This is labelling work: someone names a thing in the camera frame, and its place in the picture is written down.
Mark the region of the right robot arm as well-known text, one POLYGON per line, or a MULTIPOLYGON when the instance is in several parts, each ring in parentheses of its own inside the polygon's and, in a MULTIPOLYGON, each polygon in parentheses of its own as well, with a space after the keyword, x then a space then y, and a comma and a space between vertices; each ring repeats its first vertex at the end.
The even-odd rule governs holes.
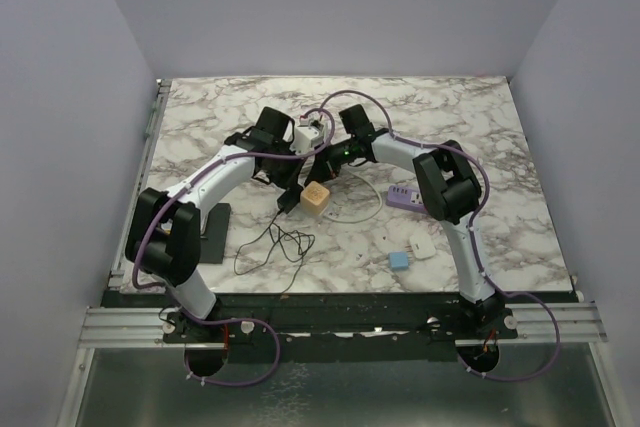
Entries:
POLYGON ((483 337, 494 328, 504 300, 486 270, 485 249, 475 225, 482 187, 461 146, 453 140, 436 147, 401 141, 387 128, 376 129, 361 105, 344 109, 339 116, 349 138, 318 154, 306 181, 331 181, 344 165, 358 159, 413 172, 426 212, 440 223, 449 242, 461 297, 461 330, 472 338, 483 337))

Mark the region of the black power adapter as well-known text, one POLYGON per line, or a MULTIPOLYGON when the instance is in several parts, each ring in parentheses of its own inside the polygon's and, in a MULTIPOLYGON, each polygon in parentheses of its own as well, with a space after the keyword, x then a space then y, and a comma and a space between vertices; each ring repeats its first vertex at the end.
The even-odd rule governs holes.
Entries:
POLYGON ((284 208, 280 208, 276 214, 271 218, 268 225, 264 230, 254 239, 249 242, 241 244, 235 253, 233 259, 233 273, 237 277, 247 276, 251 273, 258 271, 265 267, 271 260, 272 254, 276 249, 279 249, 284 258, 291 264, 296 264, 296 270, 294 271, 286 288, 280 292, 281 295, 288 293, 294 286, 297 277, 304 266, 306 257, 316 242, 316 236, 314 234, 308 234, 302 232, 299 229, 285 230, 278 223, 278 218, 284 213, 284 208), (244 270, 239 268, 239 259, 244 250, 248 247, 260 243, 264 238, 268 237, 271 246, 264 258, 264 260, 258 264, 255 264, 244 270))

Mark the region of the blue cube plug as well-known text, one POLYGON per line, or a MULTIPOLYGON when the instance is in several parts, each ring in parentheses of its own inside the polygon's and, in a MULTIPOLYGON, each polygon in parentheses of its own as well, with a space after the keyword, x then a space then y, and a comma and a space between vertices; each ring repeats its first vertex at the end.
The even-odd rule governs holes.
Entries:
POLYGON ((409 256, 406 252, 390 252, 388 254, 389 268, 396 271, 404 271, 410 267, 409 256))

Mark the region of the beige cube socket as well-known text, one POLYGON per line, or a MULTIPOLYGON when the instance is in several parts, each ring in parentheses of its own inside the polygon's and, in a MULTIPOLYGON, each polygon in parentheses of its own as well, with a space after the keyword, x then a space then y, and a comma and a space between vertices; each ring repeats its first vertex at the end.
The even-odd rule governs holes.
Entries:
POLYGON ((313 217, 320 217, 327 209, 331 193, 322 184, 311 181, 300 194, 302 211, 313 217))

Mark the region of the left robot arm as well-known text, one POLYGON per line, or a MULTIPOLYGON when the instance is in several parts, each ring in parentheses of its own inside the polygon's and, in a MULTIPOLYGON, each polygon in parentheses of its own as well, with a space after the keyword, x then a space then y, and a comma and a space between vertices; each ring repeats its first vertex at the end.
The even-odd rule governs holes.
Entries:
POLYGON ((255 125, 228 137, 218 154, 190 177, 165 191, 147 188, 137 199, 125 257, 158 278, 190 312, 186 329, 199 341, 214 339, 221 327, 220 316, 212 311, 216 295, 198 271, 202 220, 228 193, 259 173, 266 176, 265 184, 283 190, 280 210, 295 206, 304 160, 285 139, 293 128, 293 118, 265 107, 255 125))

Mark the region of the purple power strip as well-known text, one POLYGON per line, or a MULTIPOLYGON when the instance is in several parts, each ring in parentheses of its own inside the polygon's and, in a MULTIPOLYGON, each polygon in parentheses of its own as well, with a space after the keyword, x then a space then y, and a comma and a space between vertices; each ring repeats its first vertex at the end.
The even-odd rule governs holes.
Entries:
POLYGON ((389 207, 426 214, 420 191, 406 186, 389 187, 385 203, 389 207))

